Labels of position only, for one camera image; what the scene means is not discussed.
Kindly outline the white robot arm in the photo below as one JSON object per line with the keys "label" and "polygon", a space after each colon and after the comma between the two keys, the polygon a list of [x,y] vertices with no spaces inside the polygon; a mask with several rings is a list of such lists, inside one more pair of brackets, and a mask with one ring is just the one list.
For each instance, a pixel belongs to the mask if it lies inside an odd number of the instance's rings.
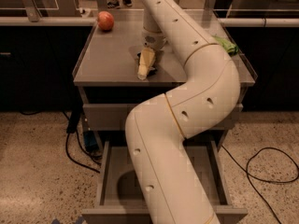
{"label": "white robot arm", "polygon": [[136,106],[125,135],[153,224],[220,224],[183,146],[235,108],[240,81],[225,49],[174,0],[142,0],[187,80]]}

